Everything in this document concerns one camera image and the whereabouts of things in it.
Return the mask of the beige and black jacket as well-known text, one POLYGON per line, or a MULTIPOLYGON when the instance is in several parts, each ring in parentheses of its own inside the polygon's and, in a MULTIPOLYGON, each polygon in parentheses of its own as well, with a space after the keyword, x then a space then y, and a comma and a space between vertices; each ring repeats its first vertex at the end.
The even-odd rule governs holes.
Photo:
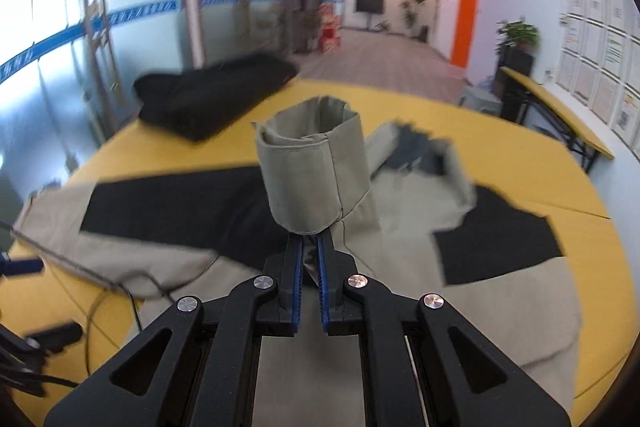
POLYGON ((136 124, 99 153, 102 176, 32 197, 15 232, 142 298, 140 333, 182 297, 228 296, 301 237, 299 326, 262 338, 247 426, 369 426, 359 339, 322 326, 322 233, 392 293, 441 295, 568 414, 582 316, 547 219, 474 184, 451 142, 396 122, 365 134, 338 98, 310 98, 254 132, 258 161, 235 165, 216 143, 190 154, 136 124))

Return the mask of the red crates stack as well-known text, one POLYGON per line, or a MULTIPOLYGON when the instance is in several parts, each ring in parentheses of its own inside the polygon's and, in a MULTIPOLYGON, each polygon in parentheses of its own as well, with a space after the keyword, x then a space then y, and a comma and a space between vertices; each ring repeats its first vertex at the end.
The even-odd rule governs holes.
POLYGON ((322 2, 319 6, 320 28, 319 49, 330 53, 341 49, 340 18, 335 14, 334 5, 322 2))

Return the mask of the narrow yellow side table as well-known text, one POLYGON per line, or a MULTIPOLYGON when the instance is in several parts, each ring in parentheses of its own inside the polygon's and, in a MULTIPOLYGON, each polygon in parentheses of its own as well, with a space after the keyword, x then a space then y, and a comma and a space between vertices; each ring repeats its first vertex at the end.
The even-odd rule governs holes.
POLYGON ((500 117, 524 126, 529 111, 535 109, 550 124, 567 150, 578 156, 580 167, 585 173, 591 172, 599 158, 615 158, 612 150, 568 106, 541 84, 506 66, 497 69, 495 80, 502 86, 500 117))

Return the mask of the potted green plant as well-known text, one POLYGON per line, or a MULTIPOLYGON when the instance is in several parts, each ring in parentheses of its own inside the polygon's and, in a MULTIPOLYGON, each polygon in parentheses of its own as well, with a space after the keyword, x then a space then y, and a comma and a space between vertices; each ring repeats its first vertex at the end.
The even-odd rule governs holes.
POLYGON ((514 20, 514 22, 502 20, 498 23, 497 35, 499 38, 498 51, 507 46, 522 51, 531 51, 539 46, 539 29, 535 25, 527 23, 524 18, 514 20))

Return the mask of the black folded garment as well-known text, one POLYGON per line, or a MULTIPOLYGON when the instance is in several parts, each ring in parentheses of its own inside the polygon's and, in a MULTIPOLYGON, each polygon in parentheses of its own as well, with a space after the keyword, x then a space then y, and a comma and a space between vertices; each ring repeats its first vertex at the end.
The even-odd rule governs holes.
POLYGON ((279 54, 258 52, 180 74, 150 72, 134 82, 139 119, 198 143, 224 130, 283 89, 299 67, 279 54))

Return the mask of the wall television screen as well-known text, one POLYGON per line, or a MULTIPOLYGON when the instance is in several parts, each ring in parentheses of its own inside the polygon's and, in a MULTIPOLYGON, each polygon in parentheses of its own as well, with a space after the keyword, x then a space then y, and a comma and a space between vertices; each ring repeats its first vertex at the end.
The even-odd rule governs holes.
POLYGON ((355 12, 383 15, 385 13, 385 0, 355 0, 355 12))

